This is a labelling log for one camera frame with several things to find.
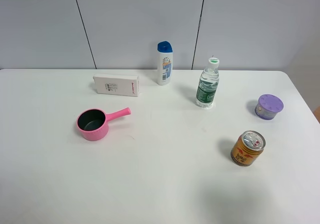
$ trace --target pink saucepan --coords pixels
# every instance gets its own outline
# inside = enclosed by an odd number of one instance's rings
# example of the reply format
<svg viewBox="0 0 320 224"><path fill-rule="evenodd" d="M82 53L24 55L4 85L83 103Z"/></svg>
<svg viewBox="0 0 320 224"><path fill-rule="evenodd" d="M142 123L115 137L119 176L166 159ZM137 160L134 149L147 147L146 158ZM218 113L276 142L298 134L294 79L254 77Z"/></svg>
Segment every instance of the pink saucepan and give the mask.
<svg viewBox="0 0 320 224"><path fill-rule="evenodd" d="M100 109L89 109L80 114L76 125L85 139L97 141L108 133L109 121L129 114L131 114L129 108L111 114L106 114Z"/></svg>

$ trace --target white cap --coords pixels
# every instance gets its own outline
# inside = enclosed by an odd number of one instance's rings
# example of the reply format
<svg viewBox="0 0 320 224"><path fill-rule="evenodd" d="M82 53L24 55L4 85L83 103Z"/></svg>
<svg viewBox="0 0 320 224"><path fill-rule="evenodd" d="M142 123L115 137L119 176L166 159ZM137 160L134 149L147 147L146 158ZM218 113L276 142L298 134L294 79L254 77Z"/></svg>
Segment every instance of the white cap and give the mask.
<svg viewBox="0 0 320 224"><path fill-rule="evenodd" d="M209 66L212 67L212 68L218 68L219 67L219 59L215 58L215 57L212 57L209 59Z"/></svg>

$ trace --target blue cap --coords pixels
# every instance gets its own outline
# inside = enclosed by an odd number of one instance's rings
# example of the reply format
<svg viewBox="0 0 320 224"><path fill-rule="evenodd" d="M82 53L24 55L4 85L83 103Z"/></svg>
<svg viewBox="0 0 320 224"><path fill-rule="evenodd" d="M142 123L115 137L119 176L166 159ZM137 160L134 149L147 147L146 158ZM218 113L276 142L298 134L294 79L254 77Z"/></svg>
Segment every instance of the blue cap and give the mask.
<svg viewBox="0 0 320 224"><path fill-rule="evenodd" d="M158 43L158 51L161 53L172 53L172 47L168 41Z"/></svg>

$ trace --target pink handle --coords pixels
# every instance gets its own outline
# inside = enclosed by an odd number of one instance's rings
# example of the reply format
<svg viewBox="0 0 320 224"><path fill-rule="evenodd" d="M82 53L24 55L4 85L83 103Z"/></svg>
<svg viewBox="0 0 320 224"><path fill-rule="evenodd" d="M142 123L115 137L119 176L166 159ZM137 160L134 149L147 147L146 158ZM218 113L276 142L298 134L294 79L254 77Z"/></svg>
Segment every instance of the pink handle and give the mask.
<svg viewBox="0 0 320 224"><path fill-rule="evenodd" d="M125 115L129 115L129 114L131 114L131 110L129 108L125 108L115 113L106 114L106 121L109 122L113 119L116 119Z"/></svg>

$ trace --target purple container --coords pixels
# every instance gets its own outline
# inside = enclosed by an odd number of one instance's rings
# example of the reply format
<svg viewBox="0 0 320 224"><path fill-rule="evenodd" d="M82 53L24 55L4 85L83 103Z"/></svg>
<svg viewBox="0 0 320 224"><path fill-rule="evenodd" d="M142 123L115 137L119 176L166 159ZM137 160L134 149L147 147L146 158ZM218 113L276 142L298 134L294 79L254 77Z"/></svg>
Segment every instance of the purple container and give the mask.
<svg viewBox="0 0 320 224"><path fill-rule="evenodd" d="M272 94L261 95L255 107L255 113L265 120L273 119L284 108L284 103Z"/></svg>

